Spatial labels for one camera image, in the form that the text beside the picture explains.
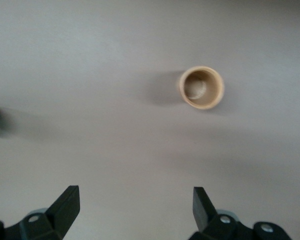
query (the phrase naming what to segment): cup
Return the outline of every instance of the cup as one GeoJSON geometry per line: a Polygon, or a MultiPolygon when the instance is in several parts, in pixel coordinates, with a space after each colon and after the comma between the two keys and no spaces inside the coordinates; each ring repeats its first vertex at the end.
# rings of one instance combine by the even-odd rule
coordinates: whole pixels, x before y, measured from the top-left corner
{"type": "Polygon", "coordinates": [[[207,110],[215,107],[224,96],[224,81],[220,74],[207,66],[195,66],[179,79],[178,89],[191,106],[207,110]]]}

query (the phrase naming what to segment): screw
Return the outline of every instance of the screw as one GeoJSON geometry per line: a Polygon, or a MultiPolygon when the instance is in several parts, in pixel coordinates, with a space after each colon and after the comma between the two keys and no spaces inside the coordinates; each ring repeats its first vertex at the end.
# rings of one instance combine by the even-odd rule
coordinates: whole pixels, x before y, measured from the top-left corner
{"type": "Polygon", "coordinates": [[[39,219],[39,216],[38,215],[34,215],[34,216],[32,216],[32,217],[30,217],[28,219],[28,222],[29,223],[33,223],[33,222],[37,221],[38,219],[39,219]]]}
{"type": "Polygon", "coordinates": [[[274,232],[274,229],[268,224],[262,224],[261,228],[262,228],[263,231],[265,231],[267,233],[273,233],[274,232]]]}
{"type": "Polygon", "coordinates": [[[224,224],[229,224],[231,222],[230,218],[227,216],[221,216],[220,217],[221,222],[223,222],[224,224]]]}

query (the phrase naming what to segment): table surface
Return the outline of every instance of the table surface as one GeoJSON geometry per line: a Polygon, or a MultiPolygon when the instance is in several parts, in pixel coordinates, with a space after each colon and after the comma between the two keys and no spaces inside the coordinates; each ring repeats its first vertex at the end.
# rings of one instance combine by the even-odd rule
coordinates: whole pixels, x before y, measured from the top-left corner
{"type": "Polygon", "coordinates": [[[187,240],[194,186],[300,240],[300,1],[0,1],[0,220],[79,185],[66,240],[187,240]],[[182,101],[209,66],[225,94],[182,101]]]}

